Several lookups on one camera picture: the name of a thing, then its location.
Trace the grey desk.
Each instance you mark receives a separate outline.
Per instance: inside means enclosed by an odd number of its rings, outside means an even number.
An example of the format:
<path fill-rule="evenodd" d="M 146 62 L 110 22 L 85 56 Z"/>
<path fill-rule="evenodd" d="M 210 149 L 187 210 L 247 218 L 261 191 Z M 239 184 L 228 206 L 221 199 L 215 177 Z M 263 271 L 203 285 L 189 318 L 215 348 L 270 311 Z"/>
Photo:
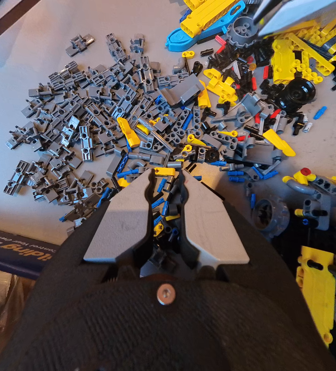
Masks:
<path fill-rule="evenodd" d="M 30 187 L 19 194 L 3 193 L 20 160 L 34 161 L 38 154 L 22 144 L 14 150 L 6 146 L 9 131 L 29 122 L 21 110 L 27 106 L 28 89 L 46 84 L 48 76 L 61 70 L 72 59 L 65 49 L 77 34 L 91 34 L 96 41 L 74 57 L 80 67 L 110 66 L 113 59 L 105 45 L 105 35 L 114 33 L 129 50 L 130 39 L 143 33 L 145 51 L 151 61 L 161 63 L 163 74 L 171 73 L 179 55 L 165 49 L 166 36 L 179 26 L 186 5 L 183 1 L 40 1 L 24 17 L 0 36 L 0 230 L 52 244 L 62 244 L 71 223 L 59 218 L 71 208 L 55 202 L 36 202 Z M 336 91 L 327 77 L 317 86 L 317 99 L 307 105 L 311 121 L 322 106 L 327 111 L 314 121 L 309 133 L 282 136 L 296 156 L 284 160 L 279 175 L 257 186 L 258 197 L 277 192 L 295 208 L 300 208 L 298 194 L 282 183 L 284 175 L 293 175 L 307 167 L 318 175 L 336 176 Z"/>

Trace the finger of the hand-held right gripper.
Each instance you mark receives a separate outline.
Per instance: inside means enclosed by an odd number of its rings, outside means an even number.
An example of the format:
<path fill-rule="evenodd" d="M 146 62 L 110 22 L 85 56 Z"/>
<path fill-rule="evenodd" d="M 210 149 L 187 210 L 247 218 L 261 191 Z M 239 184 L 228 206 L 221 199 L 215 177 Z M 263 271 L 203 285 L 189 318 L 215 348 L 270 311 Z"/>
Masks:
<path fill-rule="evenodd" d="M 258 36 L 274 36 L 310 27 L 325 27 L 336 19 L 336 0 L 284 1 L 281 22 L 258 25 Z"/>
<path fill-rule="evenodd" d="M 253 23 L 255 25 L 273 25 L 274 23 L 278 25 L 283 19 L 281 11 L 283 6 L 283 0 L 263 0 L 253 16 Z"/>

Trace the long yellow holed liftarm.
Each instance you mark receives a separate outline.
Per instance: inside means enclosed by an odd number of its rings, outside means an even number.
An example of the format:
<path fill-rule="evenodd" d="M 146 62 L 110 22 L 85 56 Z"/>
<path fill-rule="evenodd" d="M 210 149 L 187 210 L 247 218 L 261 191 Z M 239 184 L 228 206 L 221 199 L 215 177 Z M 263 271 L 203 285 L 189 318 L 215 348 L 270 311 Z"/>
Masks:
<path fill-rule="evenodd" d="M 328 62 L 328 60 L 321 56 L 316 50 L 311 48 L 306 42 L 299 39 L 296 35 L 293 33 L 288 33 L 286 34 L 285 38 L 291 40 L 292 44 L 297 50 L 307 52 L 309 57 L 316 61 L 315 68 L 322 75 L 328 76 L 334 71 L 335 66 L 332 63 Z"/>

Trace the blue brick separator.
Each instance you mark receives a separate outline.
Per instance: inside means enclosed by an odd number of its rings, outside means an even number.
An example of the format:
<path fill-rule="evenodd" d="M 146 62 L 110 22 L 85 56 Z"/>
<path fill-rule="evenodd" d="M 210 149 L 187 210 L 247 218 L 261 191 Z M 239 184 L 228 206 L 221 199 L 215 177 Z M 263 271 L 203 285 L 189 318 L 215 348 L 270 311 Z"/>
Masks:
<path fill-rule="evenodd" d="M 194 38 L 191 38 L 181 28 L 177 28 L 167 36 L 165 46 L 171 52 L 184 52 L 196 43 L 201 44 L 214 39 L 216 35 L 223 35 L 227 31 L 227 27 L 240 16 L 244 9 L 245 3 L 239 1 L 207 30 L 203 30 Z"/>

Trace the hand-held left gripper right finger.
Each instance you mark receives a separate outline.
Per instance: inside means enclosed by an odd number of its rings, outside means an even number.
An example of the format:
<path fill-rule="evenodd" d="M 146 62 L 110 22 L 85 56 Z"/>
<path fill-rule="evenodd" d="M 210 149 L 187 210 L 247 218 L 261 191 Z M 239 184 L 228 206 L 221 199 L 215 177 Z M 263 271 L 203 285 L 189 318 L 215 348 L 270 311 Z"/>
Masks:
<path fill-rule="evenodd" d="M 180 173 L 180 253 L 191 268 L 244 265 L 249 256 L 223 201 L 186 170 Z"/>

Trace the black toothed wheel hub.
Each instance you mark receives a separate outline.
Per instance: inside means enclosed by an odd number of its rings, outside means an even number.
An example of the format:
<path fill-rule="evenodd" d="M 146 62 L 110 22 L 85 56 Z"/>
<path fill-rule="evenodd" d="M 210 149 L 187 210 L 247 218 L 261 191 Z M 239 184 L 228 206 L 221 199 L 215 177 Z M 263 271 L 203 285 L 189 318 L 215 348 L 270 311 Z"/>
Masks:
<path fill-rule="evenodd" d="M 298 77 L 292 80 L 276 97 L 275 104 L 286 113 L 299 111 L 302 106 L 310 103 L 316 96 L 312 82 Z"/>

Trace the stack of yellow holed panels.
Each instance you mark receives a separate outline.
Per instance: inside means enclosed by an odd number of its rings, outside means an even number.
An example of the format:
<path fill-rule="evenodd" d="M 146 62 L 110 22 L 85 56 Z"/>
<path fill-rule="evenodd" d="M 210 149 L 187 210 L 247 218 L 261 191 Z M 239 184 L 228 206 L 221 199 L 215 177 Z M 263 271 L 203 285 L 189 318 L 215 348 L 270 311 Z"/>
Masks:
<path fill-rule="evenodd" d="M 185 0 L 184 3 L 192 12 L 180 23 L 180 27 L 194 38 L 227 14 L 238 2 L 238 0 Z"/>

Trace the grey toothed wheel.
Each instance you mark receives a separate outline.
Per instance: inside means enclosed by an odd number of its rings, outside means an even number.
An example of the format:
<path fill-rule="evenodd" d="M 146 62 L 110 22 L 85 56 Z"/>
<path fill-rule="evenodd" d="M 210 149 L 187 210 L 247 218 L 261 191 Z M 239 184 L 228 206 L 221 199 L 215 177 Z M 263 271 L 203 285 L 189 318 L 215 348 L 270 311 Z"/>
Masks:
<path fill-rule="evenodd" d="M 226 32 L 226 40 L 238 49 L 247 49 L 257 39 L 258 25 L 247 16 L 238 17 L 231 23 Z"/>

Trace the pile of grey track links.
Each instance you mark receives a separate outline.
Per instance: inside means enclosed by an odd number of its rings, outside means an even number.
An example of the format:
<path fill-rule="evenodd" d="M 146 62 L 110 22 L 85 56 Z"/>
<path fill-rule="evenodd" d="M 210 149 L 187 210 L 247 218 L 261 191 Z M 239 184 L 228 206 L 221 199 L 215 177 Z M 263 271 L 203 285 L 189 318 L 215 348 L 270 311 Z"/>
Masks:
<path fill-rule="evenodd" d="M 36 161 L 20 160 L 3 192 L 29 186 L 35 201 L 72 207 L 61 222 L 81 225 L 100 204 L 135 180 L 148 165 L 173 167 L 190 109 L 174 108 L 157 89 L 160 64 L 143 54 L 144 36 L 130 42 L 134 58 L 113 33 L 105 37 L 115 63 L 82 71 L 75 61 L 29 90 L 22 113 L 30 121 L 10 131 L 10 149 L 30 145 Z M 125 118 L 140 139 L 131 148 L 117 118 Z"/>

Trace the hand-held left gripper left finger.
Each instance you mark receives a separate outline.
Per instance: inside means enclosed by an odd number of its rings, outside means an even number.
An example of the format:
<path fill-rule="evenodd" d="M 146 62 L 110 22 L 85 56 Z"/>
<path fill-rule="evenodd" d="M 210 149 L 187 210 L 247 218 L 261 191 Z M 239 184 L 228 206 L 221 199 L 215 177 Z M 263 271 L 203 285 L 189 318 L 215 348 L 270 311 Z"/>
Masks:
<path fill-rule="evenodd" d="M 141 268 L 152 254 L 154 171 L 147 169 L 112 198 L 84 255 L 86 262 Z"/>

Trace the yellow black brick vehicle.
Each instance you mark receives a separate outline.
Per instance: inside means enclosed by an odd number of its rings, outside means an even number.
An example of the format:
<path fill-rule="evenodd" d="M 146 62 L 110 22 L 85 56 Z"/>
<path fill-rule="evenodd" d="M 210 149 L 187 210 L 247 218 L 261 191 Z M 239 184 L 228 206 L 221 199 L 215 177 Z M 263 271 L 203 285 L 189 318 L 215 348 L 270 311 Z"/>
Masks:
<path fill-rule="evenodd" d="M 291 270 L 304 296 L 315 326 L 324 344 L 333 342 L 336 318 L 336 226 L 331 224 L 336 202 L 336 177 L 326 178 L 302 168 L 282 182 L 304 196 L 303 205 L 288 209 L 278 196 L 256 201 L 251 183 L 250 196 L 254 226 L 274 247 Z"/>

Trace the pile of grey bricks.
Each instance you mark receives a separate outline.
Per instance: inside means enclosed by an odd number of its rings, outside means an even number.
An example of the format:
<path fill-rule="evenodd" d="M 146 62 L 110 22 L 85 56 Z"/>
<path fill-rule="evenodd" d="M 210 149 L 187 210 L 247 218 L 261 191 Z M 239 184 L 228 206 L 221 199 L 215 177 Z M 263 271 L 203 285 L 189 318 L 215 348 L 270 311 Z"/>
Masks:
<path fill-rule="evenodd" d="M 217 166 L 226 172 L 230 182 L 254 183 L 270 179 L 278 174 L 276 168 L 284 155 L 263 137 L 273 129 L 278 135 L 293 123 L 293 135 L 303 131 L 300 110 L 288 114 L 275 104 L 275 97 L 287 86 L 270 84 L 273 69 L 271 58 L 274 50 L 270 44 L 261 44 L 256 53 L 240 53 L 231 50 L 225 42 L 214 55 L 213 49 L 203 50 L 208 55 L 209 68 L 195 61 L 189 71 L 187 59 L 194 57 L 193 51 L 182 53 L 180 64 L 174 66 L 173 75 L 162 76 L 157 89 L 174 108 L 189 108 L 190 121 L 185 139 L 173 152 L 173 167 L 163 167 L 157 173 L 163 179 L 157 189 L 152 208 L 157 209 L 155 238 L 163 233 L 169 220 L 179 219 L 178 203 L 172 201 L 175 172 L 189 161 L 188 170 L 199 163 Z M 295 78 L 301 77 L 313 84 L 323 78 L 308 69 L 308 54 L 293 50 L 295 54 Z"/>

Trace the small yellow curved panel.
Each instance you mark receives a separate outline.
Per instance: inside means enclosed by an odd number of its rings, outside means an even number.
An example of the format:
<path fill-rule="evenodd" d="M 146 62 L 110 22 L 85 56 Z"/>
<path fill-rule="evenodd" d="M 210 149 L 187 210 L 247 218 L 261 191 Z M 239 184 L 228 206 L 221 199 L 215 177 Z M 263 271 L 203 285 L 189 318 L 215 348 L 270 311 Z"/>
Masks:
<path fill-rule="evenodd" d="M 140 139 L 135 131 L 130 127 L 128 121 L 125 118 L 118 117 L 117 122 L 122 130 L 122 133 L 125 135 L 129 146 L 131 148 L 139 147 Z"/>

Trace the dark blue cardboard box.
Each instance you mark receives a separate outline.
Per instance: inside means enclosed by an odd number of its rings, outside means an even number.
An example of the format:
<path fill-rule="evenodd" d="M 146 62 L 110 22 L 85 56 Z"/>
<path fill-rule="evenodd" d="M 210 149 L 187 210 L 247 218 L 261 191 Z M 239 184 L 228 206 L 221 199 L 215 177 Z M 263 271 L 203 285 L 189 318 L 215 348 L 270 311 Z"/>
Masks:
<path fill-rule="evenodd" d="M 0 231 L 0 271 L 37 280 L 60 246 Z"/>

